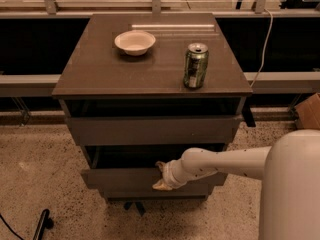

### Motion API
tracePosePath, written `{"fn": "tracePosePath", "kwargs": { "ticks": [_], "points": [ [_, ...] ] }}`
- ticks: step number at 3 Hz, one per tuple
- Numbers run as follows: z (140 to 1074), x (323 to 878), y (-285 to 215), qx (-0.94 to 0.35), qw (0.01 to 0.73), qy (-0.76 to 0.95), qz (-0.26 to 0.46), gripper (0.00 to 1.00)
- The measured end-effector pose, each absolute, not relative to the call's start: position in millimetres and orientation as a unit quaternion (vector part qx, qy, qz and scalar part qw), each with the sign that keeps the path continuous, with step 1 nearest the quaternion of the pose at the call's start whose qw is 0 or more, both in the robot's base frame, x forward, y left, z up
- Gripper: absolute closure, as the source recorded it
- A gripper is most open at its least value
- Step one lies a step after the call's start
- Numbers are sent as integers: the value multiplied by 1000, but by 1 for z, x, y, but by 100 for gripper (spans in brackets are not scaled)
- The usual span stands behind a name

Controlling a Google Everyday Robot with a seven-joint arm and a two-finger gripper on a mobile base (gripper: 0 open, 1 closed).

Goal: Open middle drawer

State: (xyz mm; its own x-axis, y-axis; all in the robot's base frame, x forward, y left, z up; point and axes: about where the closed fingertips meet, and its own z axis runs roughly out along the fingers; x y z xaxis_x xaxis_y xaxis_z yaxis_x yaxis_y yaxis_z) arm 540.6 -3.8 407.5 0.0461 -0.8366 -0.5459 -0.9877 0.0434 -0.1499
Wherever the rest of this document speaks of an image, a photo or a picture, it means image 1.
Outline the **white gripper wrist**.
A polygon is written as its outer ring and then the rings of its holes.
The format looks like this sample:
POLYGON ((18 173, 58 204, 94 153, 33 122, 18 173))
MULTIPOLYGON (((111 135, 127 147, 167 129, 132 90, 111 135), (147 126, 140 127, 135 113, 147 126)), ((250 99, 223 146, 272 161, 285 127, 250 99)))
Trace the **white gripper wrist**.
POLYGON ((178 189, 187 184, 189 181, 189 173, 183 168, 180 160, 172 160, 164 163, 162 161, 156 162, 156 167, 162 172, 162 179, 152 185, 154 190, 171 191, 178 189))

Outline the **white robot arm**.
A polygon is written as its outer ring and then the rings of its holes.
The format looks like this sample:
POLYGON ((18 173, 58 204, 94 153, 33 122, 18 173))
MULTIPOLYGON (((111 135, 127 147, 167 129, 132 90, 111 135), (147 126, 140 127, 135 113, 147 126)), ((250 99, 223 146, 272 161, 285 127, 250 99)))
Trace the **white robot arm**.
POLYGON ((262 181, 259 240, 320 240, 320 131, 297 130, 266 147, 213 152, 185 150, 158 162, 153 188, 170 191, 216 173, 262 181))

